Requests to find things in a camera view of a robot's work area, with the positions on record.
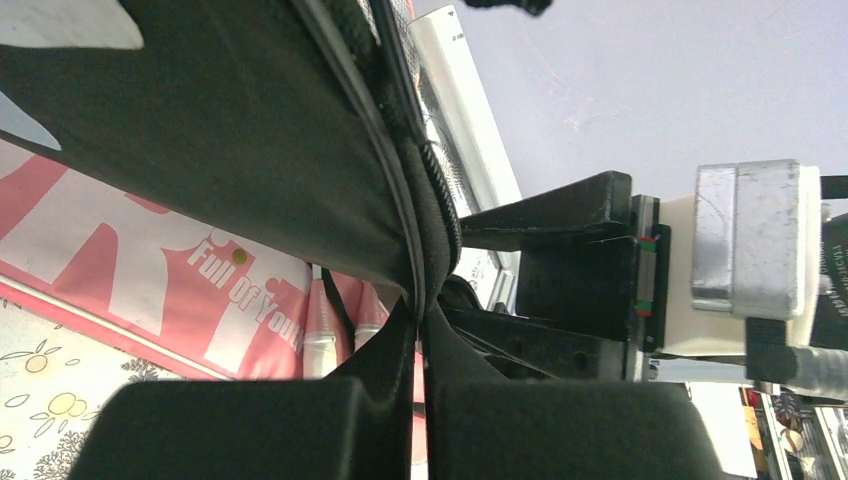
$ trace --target label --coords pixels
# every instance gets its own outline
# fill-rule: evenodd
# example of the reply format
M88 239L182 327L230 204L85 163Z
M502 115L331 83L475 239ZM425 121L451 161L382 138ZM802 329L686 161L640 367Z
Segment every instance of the label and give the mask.
M810 345L848 350L848 214L822 225L821 256L833 288L819 296Z

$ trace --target pink and white sign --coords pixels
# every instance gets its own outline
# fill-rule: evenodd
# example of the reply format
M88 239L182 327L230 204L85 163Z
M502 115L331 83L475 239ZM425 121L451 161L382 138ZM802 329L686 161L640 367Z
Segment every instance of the pink and white sign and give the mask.
M0 142L0 289L188 377L299 377L310 269Z

